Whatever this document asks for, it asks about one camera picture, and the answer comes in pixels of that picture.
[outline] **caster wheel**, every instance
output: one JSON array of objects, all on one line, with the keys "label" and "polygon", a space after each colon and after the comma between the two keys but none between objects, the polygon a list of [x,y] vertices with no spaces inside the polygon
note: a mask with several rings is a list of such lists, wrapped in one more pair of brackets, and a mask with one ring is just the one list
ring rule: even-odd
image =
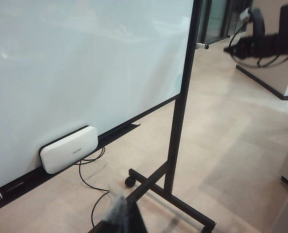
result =
[{"label": "caster wheel", "polygon": [[207,227],[204,227],[201,233],[212,233],[212,231],[209,230]]},{"label": "caster wheel", "polygon": [[124,183],[127,187],[132,188],[135,185],[136,180],[131,176],[129,176],[128,178],[125,179]]}]

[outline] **black cable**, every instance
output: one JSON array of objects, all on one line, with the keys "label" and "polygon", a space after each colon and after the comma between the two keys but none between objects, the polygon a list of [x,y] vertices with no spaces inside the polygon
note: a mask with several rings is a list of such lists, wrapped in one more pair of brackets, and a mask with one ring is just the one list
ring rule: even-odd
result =
[{"label": "black cable", "polygon": [[101,158],[101,157],[105,154],[105,150],[106,150],[105,147],[103,147],[101,153],[100,153],[99,156],[97,156],[96,158],[94,158],[94,159],[82,159],[82,160],[80,160],[80,162],[79,162],[78,164],[76,164],[76,165],[79,165],[79,176],[80,176],[82,182],[85,183],[85,185],[87,185],[88,187],[90,187],[90,188],[92,188],[92,189],[99,190],[99,191],[104,191],[104,192],[105,192],[104,194],[101,195],[100,198],[98,198],[98,200],[96,201],[96,203],[94,204],[94,206],[93,206],[93,208],[92,208],[92,212],[91,212],[91,223],[92,223],[92,226],[93,226],[93,227],[95,227],[94,221],[93,221],[93,214],[94,214],[96,205],[100,202],[100,200],[101,200],[105,195],[109,194],[110,192],[109,192],[109,190],[107,190],[107,189],[97,188],[97,187],[94,187],[94,186],[88,184],[88,183],[83,179],[83,177],[82,177],[82,174],[81,174],[81,165],[85,165],[85,164],[92,163],[92,162],[94,162],[95,160]]},{"label": "black cable", "polygon": [[99,158],[101,158],[105,154],[105,150],[106,150],[105,147],[103,147],[101,153],[99,154],[99,156],[97,156],[94,159],[82,159],[81,161],[88,161],[88,162],[87,163],[81,163],[81,165],[89,164],[89,163],[94,162],[95,160],[98,160]]},{"label": "black cable", "polygon": [[260,58],[258,61],[257,61],[257,65],[258,65],[258,67],[261,67],[261,65],[260,65],[260,61],[262,60],[262,58]]},{"label": "black cable", "polygon": [[229,43],[229,48],[231,47],[231,44],[232,44],[234,38],[241,32],[241,30],[242,30],[246,25],[247,25],[247,23],[244,23],[244,24],[242,25],[242,27],[240,27],[239,30],[234,34],[234,36],[232,37],[232,39],[231,39],[231,41],[230,41],[230,43]]},{"label": "black cable", "polygon": [[105,147],[102,147],[102,151],[101,151],[100,155],[97,158],[95,158],[95,159],[83,159],[83,161],[95,161],[95,160],[101,158],[104,155],[105,150],[106,150]]},{"label": "black cable", "polygon": [[252,66],[252,65],[249,65],[249,64],[240,62],[240,61],[238,61],[237,59],[235,59],[235,56],[234,56],[233,54],[231,54],[231,58],[232,58],[237,64],[239,64],[239,65],[241,65],[241,66],[244,66],[244,67],[253,68],[253,69],[254,69],[254,68],[271,68],[271,67],[276,67],[276,66],[278,66],[278,65],[280,65],[280,64],[282,64],[282,63],[284,63],[284,62],[286,62],[286,61],[288,60],[288,57],[287,57],[287,58],[285,58],[283,61],[269,66],[271,63],[273,63],[273,62],[277,59],[277,57],[275,57],[272,61],[270,61],[270,62],[268,62],[267,64],[262,65],[262,66],[259,67],[259,66]]},{"label": "black cable", "polygon": [[93,206],[93,208],[92,208],[92,212],[91,212],[91,223],[92,223],[92,227],[95,227],[95,226],[94,226],[94,222],[93,222],[93,214],[94,214],[95,207],[96,207],[96,205],[99,203],[99,201],[100,201],[105,195],[107,195],[108,193],[109,193],[109,191],[106,192],[106,193],[104,193],[103,195],[101,195],[101,197],[96,201],[96,203],[94,204],[94,206]]}]

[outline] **black baseboard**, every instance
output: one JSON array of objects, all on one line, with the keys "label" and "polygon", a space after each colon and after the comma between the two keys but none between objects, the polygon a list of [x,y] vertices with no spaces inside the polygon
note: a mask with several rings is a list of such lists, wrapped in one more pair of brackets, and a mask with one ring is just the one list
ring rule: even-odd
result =
[{"label": "black baseboard", "polygon": [[259,78],[257,78],[255,75],[251,74],[250,72],[248,72],[247,70],[245,70],[241,66],[237,65],[236,69],[240,70],[243,74],[247,75],[248,77],[253,79],[255,82],[257,82],[260,85],[262,85],[264,88],[266,88],[268,91],[273,93],[275,96],[277,96],[281,100],[288,100],[288,96],[284,96],[282,93],[280,93],[279,91],[275,90],[273,87],[269,86],[265,82],[261,81]]},{"label": "black baseboard", "polygon": [[281,176],[281,180],[288,185],[288,179],[286,179],[284,176]]}]

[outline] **power cord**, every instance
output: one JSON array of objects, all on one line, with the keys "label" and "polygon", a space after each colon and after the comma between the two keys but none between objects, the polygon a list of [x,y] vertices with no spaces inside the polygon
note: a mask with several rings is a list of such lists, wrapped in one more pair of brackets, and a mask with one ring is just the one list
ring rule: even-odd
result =
[{"label": "power cord", "polygon": [[110,192],[109,192],[108,189],[97,188],[97,187],[94,187],[94,186],[88,184],[88,183],[84,180],[84,178],[82,177],[82,174],[81,174],[81,165],[86,165],[86,164],[92,163],[92,162],[98,160],[99,158],[101,158],[104,154],[105,154],[105,147],[102,148],[101,153],[100,153],[99,156],[97,156],[96,158],[94,158],[94,159],[82,159],[82,160],[80,160],[79,163],[76,163],[76,164],[75,164],[75,165],[79,165],[79,176],[80,176],[82,182],[83,182],[86,186],[88,186],[88,187],[90,187],[90,188],[92,188],[92,189],[95,189],[95,190],[99,190],[99,191],[105,192],[104,194],[102,194],[102,195],[100,196],[100,198],[98,198],[98,200],[96,201],[96,203],[94,204],[94,206],[93,206],[93,208],[92,208],[92,212],[91,212],[91,223],[92,223],[92,226],[93,226],[93,227],[95,227],[94,221],[93,221],[93,214],[94,214],[96,205],[100,202],[100,200],[101,200],[104,196],[106,196],[106,195],[109,194]]}]

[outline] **black fabric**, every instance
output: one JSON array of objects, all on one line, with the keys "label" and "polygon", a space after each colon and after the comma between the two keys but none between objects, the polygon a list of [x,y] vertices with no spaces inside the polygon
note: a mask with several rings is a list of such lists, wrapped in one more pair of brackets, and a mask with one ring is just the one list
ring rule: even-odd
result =
[{"label": "black fabric", "polygon": [[122,217],[121,222],[117,224],[103,220],[89,233],[148,233],[136,202],[128,202],[126,211],[127,213],[120,214],[127,219]]}]

